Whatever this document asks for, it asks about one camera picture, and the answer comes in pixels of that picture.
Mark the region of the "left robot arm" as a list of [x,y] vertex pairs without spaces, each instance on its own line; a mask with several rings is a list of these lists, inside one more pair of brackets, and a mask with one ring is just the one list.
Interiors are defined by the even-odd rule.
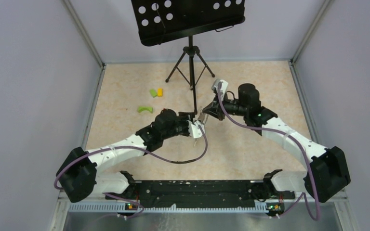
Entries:
[[134,184],[122,173],[104,174],[106,169],[151,154],[169,138],[185,136],[197,139],[204,132],[204,124],[195,119],[194,113],[163,109],[150,125],[119,142],[87,151],[82,147],[74,148],[57,171],[54,187],[63,190],[72,203],[93,193],[117,193],[129,199],[135,193]]

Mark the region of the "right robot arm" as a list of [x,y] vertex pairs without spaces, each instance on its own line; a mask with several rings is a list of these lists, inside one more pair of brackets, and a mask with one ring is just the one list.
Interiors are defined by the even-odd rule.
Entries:
[[213,101],[203,108],[203,113],[222,121],[232,116],[243,117],[237,126],[254,130],[270,139],[291,154],[305,168],[304,171],[275,170],[263,185],[264,194],[277,198],[282,192],[310,194],[324,203],[351,183],[344,151],[337,146],[327,148],[289,127],[272,110],[262,106],[260,93],[253,84],[238,87],[238,98],[229,99],[228,82],[216,80],[212,86]]

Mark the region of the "green curved block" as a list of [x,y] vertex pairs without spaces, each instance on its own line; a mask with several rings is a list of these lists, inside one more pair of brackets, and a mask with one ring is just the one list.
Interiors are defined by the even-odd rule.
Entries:
[[154,112],[154,108],[152,106],[138,106],[137,112],[138,113],[149,112],[152,114]]

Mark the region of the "black music stand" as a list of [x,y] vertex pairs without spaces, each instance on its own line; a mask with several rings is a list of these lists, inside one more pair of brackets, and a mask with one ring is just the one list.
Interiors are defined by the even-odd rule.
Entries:
[[138,34],[142,45],[151,47],[174,40],[187,38],[188,45],[165,79],[169,82],[175,71],[189,85],[193,92],[194,113],[197,109],[194,58],[198,57],[211,77],[210,69],[194,45],[193,36],[205,32],[222,32],[245,21],[245,2],[243,0],[132,0]]

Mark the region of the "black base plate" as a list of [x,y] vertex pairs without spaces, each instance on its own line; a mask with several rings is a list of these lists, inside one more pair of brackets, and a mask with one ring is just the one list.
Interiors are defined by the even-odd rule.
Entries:
[[145,208],[249,208],[259,202],[295,199],[263,180],[143,180],[117,195]]

